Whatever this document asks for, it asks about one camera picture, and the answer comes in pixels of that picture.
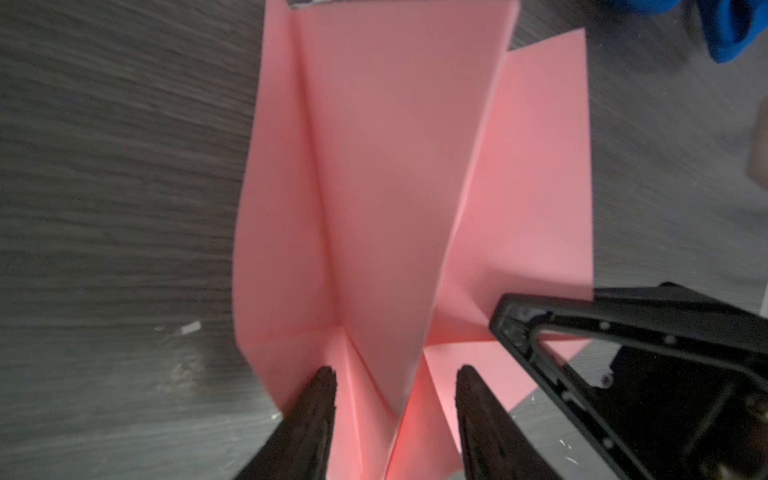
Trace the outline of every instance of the blue object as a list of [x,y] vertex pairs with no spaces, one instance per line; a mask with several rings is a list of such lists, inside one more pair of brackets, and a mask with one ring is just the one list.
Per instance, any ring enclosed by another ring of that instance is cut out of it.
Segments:
[[[668,11],[680,0],[608,0],[619,10]],[[704,37],[717,63],[731,61],[768,25],[768,0],[698,0]]]

